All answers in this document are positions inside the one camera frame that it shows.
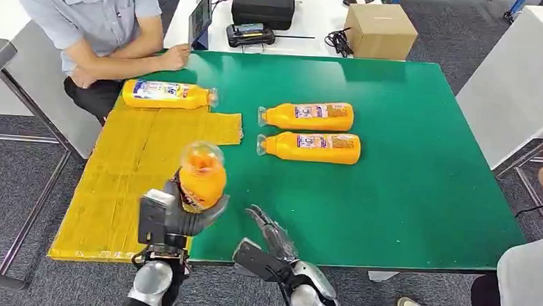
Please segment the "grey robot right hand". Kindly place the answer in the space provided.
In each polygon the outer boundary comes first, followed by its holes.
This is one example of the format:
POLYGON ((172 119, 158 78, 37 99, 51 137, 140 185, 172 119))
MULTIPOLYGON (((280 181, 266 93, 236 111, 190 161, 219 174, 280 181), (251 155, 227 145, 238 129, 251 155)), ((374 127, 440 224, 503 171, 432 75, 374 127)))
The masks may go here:
POLYGON ((256 204, 247 207, 245 211, 256 222, 268 246, 269 254, 285 264, 294 264, 299 260, 298 251, 288 236, 288 232, 273 220, 256 204))

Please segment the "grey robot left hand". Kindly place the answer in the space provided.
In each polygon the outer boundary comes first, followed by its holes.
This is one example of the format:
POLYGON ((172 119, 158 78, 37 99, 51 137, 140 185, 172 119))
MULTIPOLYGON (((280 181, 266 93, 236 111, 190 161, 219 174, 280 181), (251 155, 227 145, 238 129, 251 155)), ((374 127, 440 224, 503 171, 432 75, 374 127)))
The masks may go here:
POLYGON ((168 204, 166 209, 165 225, 169 234, 194 237, 208 228, 224 213, 230 195, 222 195, 213 207, 204 211, 198 213, 186 211, 179 182, 179 171, 180 169, 163 186, 163 191, 174 197, 174 201, 172 204, 168 204))

